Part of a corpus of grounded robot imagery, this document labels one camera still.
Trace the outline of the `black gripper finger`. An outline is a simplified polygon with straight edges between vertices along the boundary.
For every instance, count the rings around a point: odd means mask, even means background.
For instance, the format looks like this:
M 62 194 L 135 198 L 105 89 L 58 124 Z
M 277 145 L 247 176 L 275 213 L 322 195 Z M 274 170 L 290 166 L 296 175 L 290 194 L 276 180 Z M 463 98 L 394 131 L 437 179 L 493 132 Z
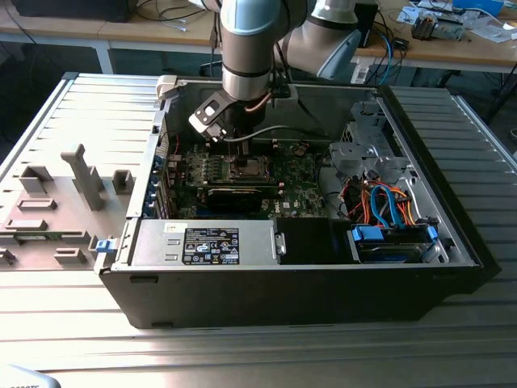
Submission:
M 236 144 L 237 157 L 235 164 L 237 167 L 246 167 L 250 157 L 250 143 L 251 140 L 240 141 Z

